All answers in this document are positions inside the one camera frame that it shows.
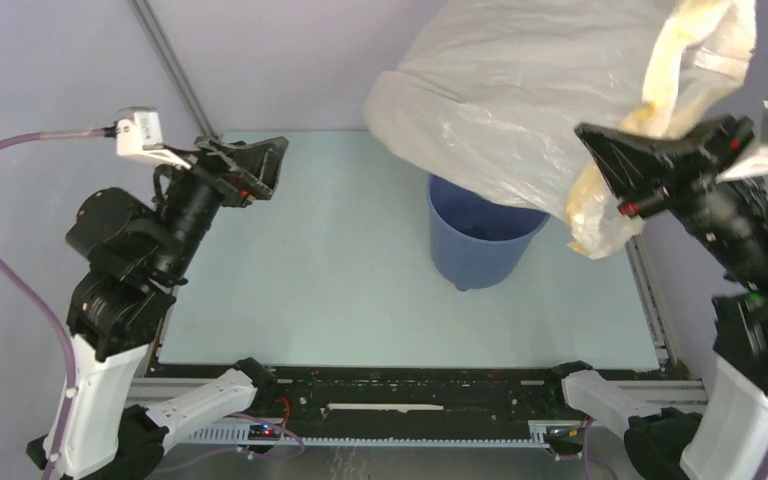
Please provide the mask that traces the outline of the translucent yellowish plastic trash bag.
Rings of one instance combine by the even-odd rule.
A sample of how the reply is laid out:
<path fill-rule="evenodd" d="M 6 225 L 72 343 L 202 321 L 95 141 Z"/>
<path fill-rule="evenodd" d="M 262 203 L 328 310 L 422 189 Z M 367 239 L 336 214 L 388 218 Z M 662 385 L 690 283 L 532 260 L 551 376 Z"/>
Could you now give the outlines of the translucent yellowish plastic trash bag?
<path fill-rule="evenodd" d="M 599 259 L 643 231 L 575 127 L 687 133 L 747 76 L 753 1 L 452 1 L 363 105 L 397 157 L 491 202 L 562 220 Z"/>

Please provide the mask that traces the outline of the blue plastic trash bin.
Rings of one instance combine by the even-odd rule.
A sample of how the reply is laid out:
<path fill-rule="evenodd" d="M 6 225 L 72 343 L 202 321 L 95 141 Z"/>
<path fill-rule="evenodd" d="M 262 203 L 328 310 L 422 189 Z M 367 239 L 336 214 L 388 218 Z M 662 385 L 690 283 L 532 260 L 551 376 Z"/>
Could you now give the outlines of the blue plastic trash bin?
<path fill-rule="evenodd" d="M 459 291 L 505 280 L 550 219 L 541 210 L 495 204 L 434 175 L 426 199 L 432 261 Z"/>

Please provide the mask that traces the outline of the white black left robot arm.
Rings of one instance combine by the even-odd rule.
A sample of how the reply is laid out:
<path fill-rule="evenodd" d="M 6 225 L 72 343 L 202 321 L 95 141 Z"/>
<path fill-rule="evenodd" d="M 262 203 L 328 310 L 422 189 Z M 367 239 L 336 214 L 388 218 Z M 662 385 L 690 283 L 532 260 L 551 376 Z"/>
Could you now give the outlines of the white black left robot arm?
<path fill-rule="evenodd" d="M 170 400 L 132 405 L 127 398 L 218 211 L 269 200 L 288 146 L 281 136 L 201 138 L 192 150 L 173 151 L 176 165 L 155 166 L 151 204 L 108 188 L 80 206 L 66 236 L 89 265 L 66 319 L 75 383 L 50 433 L 27 446 L 46 478 L 143 479 L 209 424 L 272 411 L 276 376 L 253 358 Z"/>

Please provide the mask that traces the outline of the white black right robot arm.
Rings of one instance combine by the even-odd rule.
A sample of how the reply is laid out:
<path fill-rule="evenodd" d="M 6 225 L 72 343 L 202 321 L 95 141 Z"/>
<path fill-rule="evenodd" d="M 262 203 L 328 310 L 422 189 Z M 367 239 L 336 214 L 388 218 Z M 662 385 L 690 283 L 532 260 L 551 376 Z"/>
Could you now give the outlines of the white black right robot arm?
<path fill-rule="evenodd" d="M 638 400 L 581 361 L 549 371 L 543 408 L 607 427 L 646 479 L 767 478 L 768 118 L 760 133 L 731 115 L 677 139 L 589 123 L 575 133 L 623 217 L 670 214 L 742 291 L 712 300 L 716 377 L 703 412 Z"/>

